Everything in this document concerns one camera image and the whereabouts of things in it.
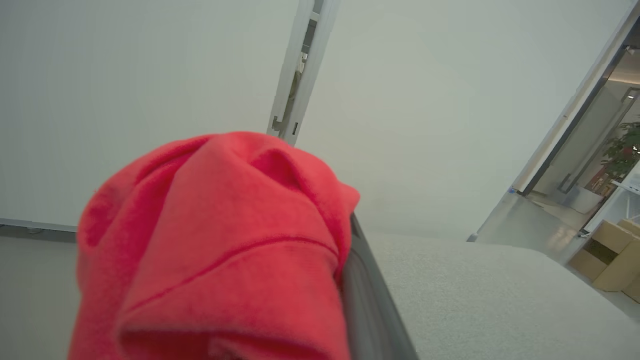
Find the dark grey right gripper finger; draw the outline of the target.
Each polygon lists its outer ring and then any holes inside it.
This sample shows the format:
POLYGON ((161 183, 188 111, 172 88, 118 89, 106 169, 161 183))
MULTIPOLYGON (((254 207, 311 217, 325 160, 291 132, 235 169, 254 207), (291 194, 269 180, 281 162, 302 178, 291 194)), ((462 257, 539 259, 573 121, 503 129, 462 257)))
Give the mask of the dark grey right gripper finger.
POLYGON ((370 244, 353 213, 342 272, 342 304, 352 360, 418 360, 370 244))

